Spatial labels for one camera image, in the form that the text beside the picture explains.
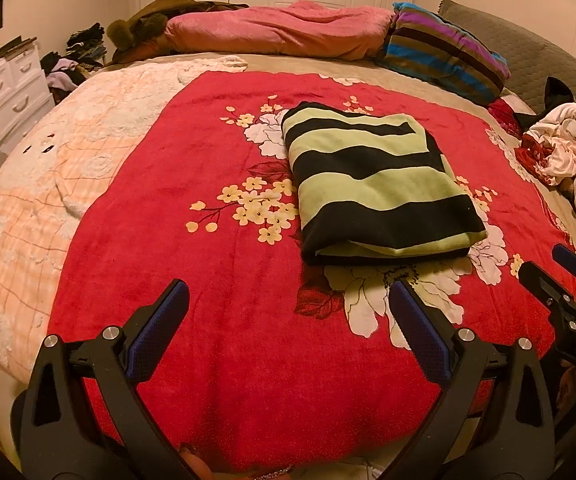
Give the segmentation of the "white drawer chest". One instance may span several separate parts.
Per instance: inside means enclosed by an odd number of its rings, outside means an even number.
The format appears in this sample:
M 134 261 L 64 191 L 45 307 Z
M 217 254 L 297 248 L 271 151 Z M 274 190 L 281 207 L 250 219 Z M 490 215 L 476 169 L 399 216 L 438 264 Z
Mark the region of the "white drawer chest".
M 24 40 L 0 58 L 0 151 L 9 155 L 54 106 L 36 39 Z

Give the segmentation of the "white peach fluffy blanket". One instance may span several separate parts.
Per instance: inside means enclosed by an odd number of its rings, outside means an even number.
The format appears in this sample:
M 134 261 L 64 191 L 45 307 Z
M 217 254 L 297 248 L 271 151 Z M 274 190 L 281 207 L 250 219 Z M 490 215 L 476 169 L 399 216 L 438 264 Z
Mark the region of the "white peach fluffy blanket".
M 72 237 L 163 108 L 236 55 L 101 70 L 44 116 L 0 167 L 0 369 L 27 382 Z

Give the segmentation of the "multicolour striped pillow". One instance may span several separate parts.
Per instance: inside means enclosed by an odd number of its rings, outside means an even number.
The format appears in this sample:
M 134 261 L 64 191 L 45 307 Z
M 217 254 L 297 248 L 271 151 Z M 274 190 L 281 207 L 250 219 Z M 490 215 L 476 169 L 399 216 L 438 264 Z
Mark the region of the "multicolour striped pillow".
M 466 29 L 411 2 L 393 4 L 394 21 L 377 63 L 486 106 L 511 76 L 507 61 Z

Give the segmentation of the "grey quilted headboard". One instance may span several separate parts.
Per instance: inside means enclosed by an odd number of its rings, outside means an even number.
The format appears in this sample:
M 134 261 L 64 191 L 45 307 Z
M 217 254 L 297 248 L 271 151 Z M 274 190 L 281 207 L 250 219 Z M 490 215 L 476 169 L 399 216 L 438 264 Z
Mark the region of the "grey quilted headboard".
M 500 54 L 511 77 L 506 88 L 532 110 L 545 109 L 545 85 L 549 77 L 562 81 L 576 98 L 576 58 L 530 30 L 487 12 L 452 0 L 442 0 L 438 14 L 458 25 Z

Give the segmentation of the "dark clothes pile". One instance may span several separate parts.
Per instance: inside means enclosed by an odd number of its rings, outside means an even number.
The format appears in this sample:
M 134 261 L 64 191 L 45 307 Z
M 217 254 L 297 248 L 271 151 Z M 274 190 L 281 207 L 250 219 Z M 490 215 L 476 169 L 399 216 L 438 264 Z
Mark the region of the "dark clothes pile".
M 64 53 L 52 51 L 41 58 L 48 90 L 56 104 L 104 67 L 107 54 L 104 37 L 102 24 L 95 23 L 87 29 L 73 32 Z

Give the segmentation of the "pink duvet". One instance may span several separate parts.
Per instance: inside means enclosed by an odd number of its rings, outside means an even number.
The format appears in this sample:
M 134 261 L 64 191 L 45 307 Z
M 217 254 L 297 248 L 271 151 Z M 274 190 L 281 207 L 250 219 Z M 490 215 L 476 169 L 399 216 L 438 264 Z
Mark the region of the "pink duvet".
M 188 13 L 171 18 L 165 36 L 178 53 L 281 54 L 357 61 L 378 54 L 395 13 L 377 6 L 329 9 L 298 1 L 291 6 Z

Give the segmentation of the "green black striped frog sweater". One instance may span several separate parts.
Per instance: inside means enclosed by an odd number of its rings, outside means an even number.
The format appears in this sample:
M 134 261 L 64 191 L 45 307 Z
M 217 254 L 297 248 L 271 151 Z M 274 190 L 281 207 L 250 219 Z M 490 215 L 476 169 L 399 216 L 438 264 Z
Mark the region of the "green black striped frog sweater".
M 283 116 L 281 132 L 307 263 L 462 256 L 486 239 L 472 198 L 413 116 L 302 102 Z

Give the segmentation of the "brown furry coat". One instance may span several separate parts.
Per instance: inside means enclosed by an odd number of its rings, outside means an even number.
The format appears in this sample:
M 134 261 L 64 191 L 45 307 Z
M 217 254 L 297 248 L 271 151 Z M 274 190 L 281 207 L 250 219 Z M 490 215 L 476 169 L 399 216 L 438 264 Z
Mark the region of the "brown furry coat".
M 247 7 L 247 4 L 222 1 L 154 0 L 128 20 L 117 20 L 107 27 L 107 36 L 116 47 L 112 62 L 118 62 L 122 54 L 128 53 L 142 42 L 161 36 L 167 22 L 178 15 L 236 11 Z

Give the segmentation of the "white red clothes pile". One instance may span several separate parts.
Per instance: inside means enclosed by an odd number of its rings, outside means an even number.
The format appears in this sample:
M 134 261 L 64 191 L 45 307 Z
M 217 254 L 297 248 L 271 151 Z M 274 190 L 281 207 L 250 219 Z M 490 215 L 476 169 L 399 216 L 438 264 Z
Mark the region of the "white red clothes pile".
M 556 188 L 576 211 L 576 99 L 558 78 L 544 88 L 544 110 L 530 113 L 517 96 L 507 94 L 488 111 L 510 136 L 519 140 L 516 160 L 532 177 Z

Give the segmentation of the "red floral blanket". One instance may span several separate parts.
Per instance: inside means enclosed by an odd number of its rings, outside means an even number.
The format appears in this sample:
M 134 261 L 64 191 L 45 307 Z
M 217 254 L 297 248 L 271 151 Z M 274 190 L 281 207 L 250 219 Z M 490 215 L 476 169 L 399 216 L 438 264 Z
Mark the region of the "red floral blanket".
M 304 101 L 357 115 L 407 114 L 434 136 L 486 225 L 469 255 L 414 266 L 323 268 L 300 255 L 281 120 Z M 387 308 L 406 278 L 429 306 L 482 338 L 545 352 L 548 312 L 519 283 L 568 236 L 477 112 L 407 90 L 319 75 L 207 73 L 169 101 L 88 208 L 49 328 L 97 336 L 174 278 L 189 312 L 139 394 L 174 444 L 225 472 L 335 462 L 411 436 L 438 390 Z

